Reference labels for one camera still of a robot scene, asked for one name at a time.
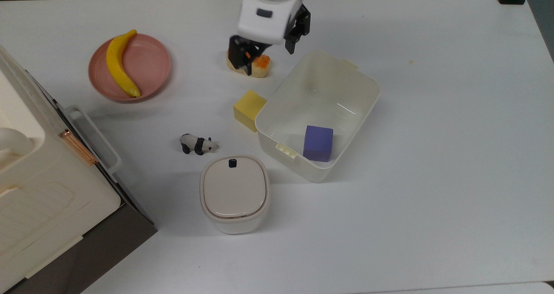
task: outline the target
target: white plastic container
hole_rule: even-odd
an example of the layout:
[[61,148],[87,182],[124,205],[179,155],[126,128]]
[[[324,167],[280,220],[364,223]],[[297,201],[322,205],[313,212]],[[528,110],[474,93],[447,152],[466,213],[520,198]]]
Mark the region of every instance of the white plastic container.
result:
[[121,204],[99,169],[62,138],[67,128],[0,46],[0,293],[33,276]]
[[[258,114],[261,148],[313,182],[325,179],[350,144],[380,95],[379,84],[322,51],[303,57]],[[306,126],[331,128],[329,162],[302,156]]]
[[200,177],[200,203],[206,216],[224,233],[256,229],[269,208],[264,164],[250,155],[212,160]]

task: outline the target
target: banana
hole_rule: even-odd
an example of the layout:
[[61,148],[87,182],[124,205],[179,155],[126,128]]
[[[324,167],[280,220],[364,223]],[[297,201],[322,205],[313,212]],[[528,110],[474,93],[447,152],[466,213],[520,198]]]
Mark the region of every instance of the banana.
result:
[[137,34],[137,30],[130,30],[126,34],[113,38],[106,51],[106,64],[107,69],[110,71],[111,76],[116,81],[117,85],[131,97],[140,97],[140,91],[137,85],[131,80],[131,78],[125,73],[123,69],[123,63],[121,57],[123,56],[123,50],[127,45],[130,38]]

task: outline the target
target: panda figurine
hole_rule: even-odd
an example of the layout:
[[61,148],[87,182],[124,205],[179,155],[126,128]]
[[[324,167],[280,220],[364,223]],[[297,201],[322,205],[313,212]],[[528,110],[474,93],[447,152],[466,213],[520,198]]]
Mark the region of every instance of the panda figurine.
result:
[[204,139],[202,137],[196,137],[191,134],[184,134],[179,138],[180,145],[183,147],[183,152],[189,154],[191,150],[198,155],[204,154],[204,152],[216,150],[219,146],[212,142],[212,138]]

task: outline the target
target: purple block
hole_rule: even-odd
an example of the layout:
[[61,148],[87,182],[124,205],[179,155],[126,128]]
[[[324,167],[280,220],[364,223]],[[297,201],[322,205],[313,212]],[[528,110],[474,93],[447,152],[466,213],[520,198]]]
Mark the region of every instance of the purple block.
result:
[[333,146],[333,129],[307,126],[302,155],[308,160],[329,162]]

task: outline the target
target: yellow block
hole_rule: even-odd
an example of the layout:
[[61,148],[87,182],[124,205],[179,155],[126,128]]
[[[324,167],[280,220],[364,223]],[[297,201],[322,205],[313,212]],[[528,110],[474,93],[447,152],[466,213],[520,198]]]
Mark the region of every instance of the yellow block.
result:
[[247,91],[239,101],[233,106],[235,119],[244,124],[252,132],[257,132],[254,120],[256,115],[264,107],[267,101],[256,94],[253,90]]

